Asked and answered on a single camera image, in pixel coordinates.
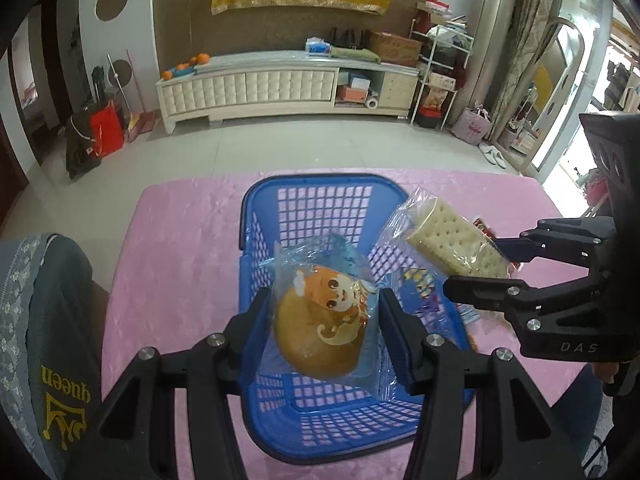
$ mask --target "brown circle on wall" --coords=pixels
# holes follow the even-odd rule
[[[120,84],[125,87],[127,84],[129,84],[129,81],[131,81],[131,76],[133,75],[131,65],[123,59],[117,59],[113,62],[113,66],[118,73]],[[109,67],[109,74],[107,75],[107,78],[109,79],[109,83],[111,83],[113,86],[118,86],[115,75],[113,73],[113,68],[111,67]]]
[[[95,15],[104,22],[117,18],[128,0],[98,0],[95,4]]]

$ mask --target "orange box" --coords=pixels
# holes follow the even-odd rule
[[[385,63],[412,66],[418,65],[418,56],[424,45],[421,41],[409,40],[388,32],[372,32],[369,50],[380,56]]]
[[[363,103],[367,100],[368,92],[359,88],[351,88],[347,85],[338,86],[335,94],[336,100],[349,103]]]

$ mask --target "green towel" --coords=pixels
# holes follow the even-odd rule
[[[375,52],[367,50],[366,48],[354,49],[354,48],[341,48],[339,46],[331,47],[331,57],[341,57],[343,59],[359,59],[361,61],[370,61],[372,63],[379,63],[380,56]]]

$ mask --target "gold fringe trim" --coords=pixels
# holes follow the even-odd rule
[[[386,8],[373,4],[352,4],[342,0],[244,0],[232,4],[211,7],[215,16],[226,10],[251,9],[252,7],[324,7],[326,9],[357,10],[370,14],[384,14]]]

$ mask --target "brown wall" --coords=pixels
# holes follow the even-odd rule
[[[326,37],[332,27],[372,28],[408,34],[415,3],[392,0],[384,16],[313,7],[263,7],[211,15],[211,0],[154,0],[161,70],[191,56],[304,48],[306,38]]]

